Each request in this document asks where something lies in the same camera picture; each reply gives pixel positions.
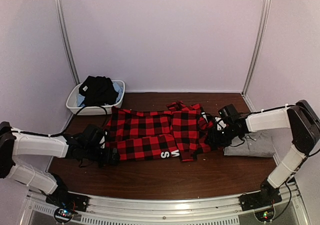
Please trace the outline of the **white plastic laundry basket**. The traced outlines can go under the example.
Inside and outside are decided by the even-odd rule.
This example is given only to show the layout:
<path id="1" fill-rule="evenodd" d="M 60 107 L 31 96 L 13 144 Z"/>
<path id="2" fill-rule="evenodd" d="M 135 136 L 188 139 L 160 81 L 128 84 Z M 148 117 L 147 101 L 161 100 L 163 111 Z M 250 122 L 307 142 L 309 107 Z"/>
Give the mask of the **white plastic laundry basket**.
<path id="1" fill-rule="evenodd" d="M 124 100 L 124 95 L 125 95 L 125 91 L 126 91 L 126 84 L 124 81 L 122 80 L 117 80 L 114 79 L 112 80 L 113 83 L 116 83 L 120 88 L 121 88 L 121 93 L 120 93 L 120 97 L 117 100 L 117 102 L 113 105 L 104 105 L 103 107 L 105 108 L 106 112 L 108 115 L 110 115 L 112 113 L 112 107 L 117 107 L 120 108 L 123 104 L 123 100 Z M 76 114 L 81 107 L 79 107 L 77 105 L 78 102 L 78 94 L 79 94 L 79 87 L 82 85 L 82 83 L 76 85 L 73 90 L 71 91 L 71 93 L 69 94 L 67 101 L 65 103 L 66 107 L 73 113 Z M 100 116 L 100 115 L 106 115 L 106 112 L 104 111 L 103 108 L 99 108 L 99 107 L 86 107 L 83 110 L 80 111 L 80 113 L 78 114 L 78 116 Z"/>

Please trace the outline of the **red black plaid shirt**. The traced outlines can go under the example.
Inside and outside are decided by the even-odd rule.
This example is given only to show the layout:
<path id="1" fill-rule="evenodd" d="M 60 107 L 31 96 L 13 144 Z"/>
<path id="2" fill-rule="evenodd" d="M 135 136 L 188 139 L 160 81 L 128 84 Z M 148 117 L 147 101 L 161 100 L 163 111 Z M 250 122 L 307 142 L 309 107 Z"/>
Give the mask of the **red black plaid shirt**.
<path id="1" fill-rule="evenodd" d="M 121 161 L 149 161 L 178 157 L 193 162 L 213 147 L 205 144 L 206 126 L 212 117 L 201 104 L 176 101 L 162 111 L 135 111 L 112 107 L 107 147 L 116 148 Z"/>

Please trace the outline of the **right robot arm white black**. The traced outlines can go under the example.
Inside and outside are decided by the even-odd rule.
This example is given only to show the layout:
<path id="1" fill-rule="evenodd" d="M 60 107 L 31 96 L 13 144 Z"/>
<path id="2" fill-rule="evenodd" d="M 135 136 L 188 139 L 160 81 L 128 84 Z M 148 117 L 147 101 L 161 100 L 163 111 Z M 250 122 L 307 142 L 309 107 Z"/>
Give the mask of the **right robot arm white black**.
<path id="1" fill-rule="evenodd" d="M 261 206 L 268 205 L 278 195 L 279 188 L 309 157 L 317 154 L 314 148 L 320 142 L 320 118 L 305 99 L 254 112 L 239 112 L 229 104 L 221 108 L 218 118 L 212 118 L 211 122 L 213 127 L 206 140 L 214 149 L 229 147 L 236 137 L 243 141 L 250 133 L 271 133 L 278 162 L 256 195 Z"/>

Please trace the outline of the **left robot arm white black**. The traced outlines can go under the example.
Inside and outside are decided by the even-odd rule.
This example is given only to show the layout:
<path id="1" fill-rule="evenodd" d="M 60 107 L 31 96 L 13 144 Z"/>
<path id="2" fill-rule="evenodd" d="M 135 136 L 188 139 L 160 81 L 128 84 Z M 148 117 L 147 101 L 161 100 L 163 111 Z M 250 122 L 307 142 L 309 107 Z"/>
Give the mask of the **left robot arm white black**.
<path id="1" fill-rule="evenodd" d="M 42 134 L 14 128 L 9 122 L 0 124 L 0 177 L 13 179 L 33 187 L 61 207 L 72 203 L 72 196 L 56 175 L 33 167 L 21 156 L 55 157 L 82 162 L 96 162 L 99 167 L 116 165 L 120 154 L 116 148 L 107 147 L 107 133 L 100 127 L 88 125 L 78 134 Z"/>

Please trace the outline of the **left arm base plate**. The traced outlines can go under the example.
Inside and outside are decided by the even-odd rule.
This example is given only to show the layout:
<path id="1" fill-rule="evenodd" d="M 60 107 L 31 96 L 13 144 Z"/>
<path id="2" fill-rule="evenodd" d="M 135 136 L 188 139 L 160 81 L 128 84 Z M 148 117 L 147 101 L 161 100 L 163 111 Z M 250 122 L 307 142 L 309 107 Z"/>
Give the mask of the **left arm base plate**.
<path id="1" fill-rule="evenodd" d="M 86 212 L 89 197 L 66 191 L 55 191 L 53 194 L 45 194 L 45 201 L 56 207 L 75 212 Z"/>

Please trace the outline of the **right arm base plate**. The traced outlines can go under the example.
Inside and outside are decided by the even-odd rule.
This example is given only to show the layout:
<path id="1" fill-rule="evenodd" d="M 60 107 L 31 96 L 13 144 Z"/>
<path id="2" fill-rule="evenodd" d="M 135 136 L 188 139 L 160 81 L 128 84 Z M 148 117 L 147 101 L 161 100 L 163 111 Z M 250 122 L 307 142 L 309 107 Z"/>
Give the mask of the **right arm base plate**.
<path id="1" fill-rule="evenodd" d="M 282 201 L 282 197 L 276 194 L 272 198 L 265 198 L 261 192 L 243 193 L 238 197 L 242 211 L 256 210 L 264 207 L 271 206 L 274 203 Z"/>

